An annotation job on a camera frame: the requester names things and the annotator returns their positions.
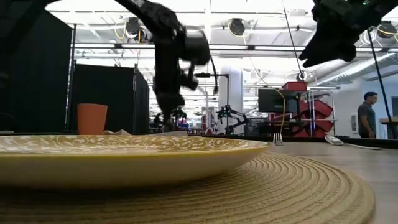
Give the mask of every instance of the computer monitor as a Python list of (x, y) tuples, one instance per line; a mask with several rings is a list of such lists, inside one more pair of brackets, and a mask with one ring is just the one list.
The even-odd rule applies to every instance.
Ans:
[[(285, 97), (285, 113), (297, 113), (297, 91), (279, 90)], [(259, 112), (283, 113), (282, 96), (273, 89), (259, 89)]]

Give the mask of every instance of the orange cup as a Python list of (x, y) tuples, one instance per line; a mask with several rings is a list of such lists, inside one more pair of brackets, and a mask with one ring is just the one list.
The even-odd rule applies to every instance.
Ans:
[(108, 106), (93, 103), (77, 105), (77, 126), (81, 135), (101, 135), (105, 129)]

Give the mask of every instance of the white column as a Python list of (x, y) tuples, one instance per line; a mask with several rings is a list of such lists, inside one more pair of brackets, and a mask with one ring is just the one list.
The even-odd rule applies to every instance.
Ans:
[[(220, 74), (229, 74), (229, 105), (237, 112), (243, 113), (243, 68), (241, 59), (225, 59)], [(218, 92), (218, 109), (227, 104), (227, 78), (220, 77)], [(236, 124), (235, 119), (229, 119), (229, 125)], [(218, 132), (225, 133), (226, 118), (223, 124), (218, 121)], [(235, 128), (235, 134), (244, 132), (243, 126)]]

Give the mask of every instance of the black partition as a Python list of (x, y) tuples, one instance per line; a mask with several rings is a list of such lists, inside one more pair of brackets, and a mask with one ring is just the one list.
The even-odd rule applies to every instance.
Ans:
[(43, 10), (16, 51), (1, 56), (0, 131), (64, 130), (71, 37), (68, 25)]
[(105, 129), (147, 134), (149, 89), (135, 68), (76, 65), (70, 112), (71, 131), (77, 130), (77, 104), (108, 106)]

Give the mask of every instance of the gray t-shirt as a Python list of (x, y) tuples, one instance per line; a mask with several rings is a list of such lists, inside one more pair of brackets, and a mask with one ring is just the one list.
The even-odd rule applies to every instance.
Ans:
[(364, 102), (358, 107), (358, 132), (360, 134), (368, 134), (368, 130), (361, 121), (361, 116), (364, 115), (366, 116), (366, 120), (368, 121), (372, 131), (376, 133), (376, 114), (372, 109), (372, 106), (367, 102)]

